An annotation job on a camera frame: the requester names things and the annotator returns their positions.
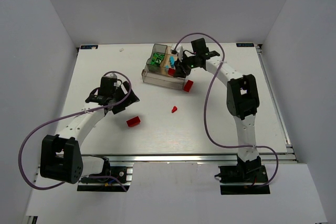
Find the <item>large cyan lego brick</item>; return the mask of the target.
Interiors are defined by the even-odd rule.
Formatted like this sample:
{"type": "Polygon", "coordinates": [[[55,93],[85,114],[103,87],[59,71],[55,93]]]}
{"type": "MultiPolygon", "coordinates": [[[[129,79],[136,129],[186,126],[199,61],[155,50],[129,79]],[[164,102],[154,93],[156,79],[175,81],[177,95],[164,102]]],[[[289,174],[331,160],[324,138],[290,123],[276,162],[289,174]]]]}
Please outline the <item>large cyan lego brick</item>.
{"type": "Polygon", "coordinates": [[[169,57],[169,64],[171,66],[171,68],[175,68],[175,59],[173,56],[169,57]]]}

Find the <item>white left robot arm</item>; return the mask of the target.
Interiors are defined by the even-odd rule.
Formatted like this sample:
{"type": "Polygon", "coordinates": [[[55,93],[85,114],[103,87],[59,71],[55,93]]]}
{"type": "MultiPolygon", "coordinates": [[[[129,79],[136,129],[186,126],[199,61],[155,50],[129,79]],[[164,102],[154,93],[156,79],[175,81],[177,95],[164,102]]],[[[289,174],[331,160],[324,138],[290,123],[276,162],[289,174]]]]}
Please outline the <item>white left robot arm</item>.
{"type": "Polygon", "coordinates": [[[132,91],[129,80],[121,81],[114,73],[103,76],[100,86],[89,93],[80,114],[75,115],[63,130],[44,137],[41,176],[70,184],[82,177],[108,179],[111,175],[108,159],[97,154],[82,156],[81,145],[108,113],[120,113],[136,102],[139,98],[132,91]]]}

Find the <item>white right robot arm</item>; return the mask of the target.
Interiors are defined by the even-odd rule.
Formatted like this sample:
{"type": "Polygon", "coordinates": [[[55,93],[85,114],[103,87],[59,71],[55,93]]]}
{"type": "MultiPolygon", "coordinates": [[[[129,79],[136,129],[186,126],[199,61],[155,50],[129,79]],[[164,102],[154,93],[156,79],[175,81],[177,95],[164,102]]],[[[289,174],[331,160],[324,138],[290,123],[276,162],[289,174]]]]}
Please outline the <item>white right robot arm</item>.
{"type": "Polygon", "coordinates": [[[255,117],[260,105],[256,78],[252,74],[244,75],[228,65],[218,52],[209,50],[204,38],[194,40],[191,44],[193,51],[190,56],[178,44],[171,49],[171,53],[177,55],[171,76],[185,78],[192,69],[202,68],[223,83],[227,88],[226,106],[236,123],[238,164],[248,172],[257,170],[261,166],[261,159],[255,135],[255,117]]]}

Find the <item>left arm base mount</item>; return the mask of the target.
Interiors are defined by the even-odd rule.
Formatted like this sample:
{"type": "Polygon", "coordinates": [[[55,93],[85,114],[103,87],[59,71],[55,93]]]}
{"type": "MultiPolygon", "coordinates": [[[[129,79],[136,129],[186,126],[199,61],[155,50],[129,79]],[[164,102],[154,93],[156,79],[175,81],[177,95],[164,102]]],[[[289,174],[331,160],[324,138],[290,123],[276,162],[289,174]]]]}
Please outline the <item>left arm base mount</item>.
{"type": "Polygon", "coordinates": [[[80,192],[128,191],[132,181],[133,165],[112,162],[107,157],[89,155],[82,158],[83,174],[78,180],[80,192]]]}

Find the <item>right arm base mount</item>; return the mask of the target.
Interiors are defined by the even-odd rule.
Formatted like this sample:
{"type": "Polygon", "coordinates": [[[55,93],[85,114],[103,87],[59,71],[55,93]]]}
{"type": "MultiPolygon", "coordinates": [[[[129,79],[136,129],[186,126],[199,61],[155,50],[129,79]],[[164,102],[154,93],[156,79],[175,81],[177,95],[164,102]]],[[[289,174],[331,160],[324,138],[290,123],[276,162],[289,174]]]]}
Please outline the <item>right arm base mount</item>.
{"type": "Polygon", "coordinates": [[[221,195],[269,195],[266,168],[263,165],[250,175],[243,175],[238,166],[219,166],[219,173],[214,176],[220,183],[221,195]]]}

